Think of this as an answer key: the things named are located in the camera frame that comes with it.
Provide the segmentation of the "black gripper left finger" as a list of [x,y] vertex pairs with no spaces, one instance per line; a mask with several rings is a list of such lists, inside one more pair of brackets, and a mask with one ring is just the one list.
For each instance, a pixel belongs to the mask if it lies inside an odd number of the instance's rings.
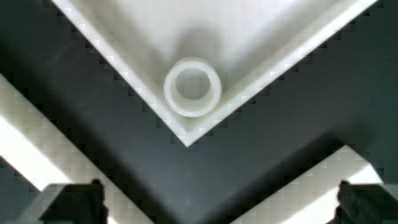
[[86,184],[50,184],[38,195],[16,224],[109,224],[105,186],[98,179]]

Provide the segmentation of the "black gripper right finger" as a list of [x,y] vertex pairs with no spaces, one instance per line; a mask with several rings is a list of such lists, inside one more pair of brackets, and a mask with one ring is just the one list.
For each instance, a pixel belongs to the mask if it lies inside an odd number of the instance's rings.
[[338,191],[334,224],[398,224],[398,184],[352,184]]

